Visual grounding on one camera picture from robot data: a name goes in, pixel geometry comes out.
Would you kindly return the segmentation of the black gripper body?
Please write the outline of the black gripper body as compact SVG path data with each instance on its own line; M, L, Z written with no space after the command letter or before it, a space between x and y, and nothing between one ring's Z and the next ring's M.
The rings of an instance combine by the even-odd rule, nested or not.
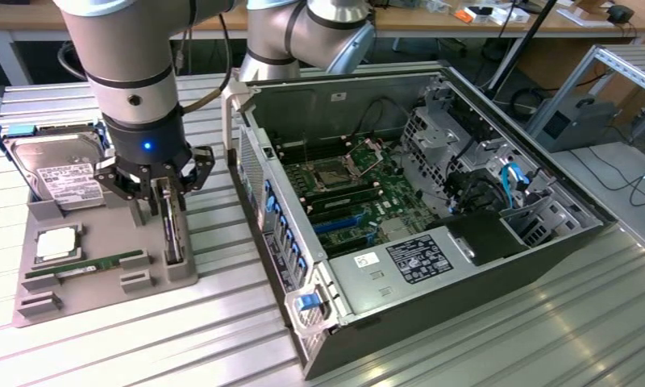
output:
M104 115L108 133L112 138L116 156L121 159L121 169L136 174L141 167L148 168L152 178L163 177L171 164L180 171L192 158L187 142L181 106L151 123L125 123Z

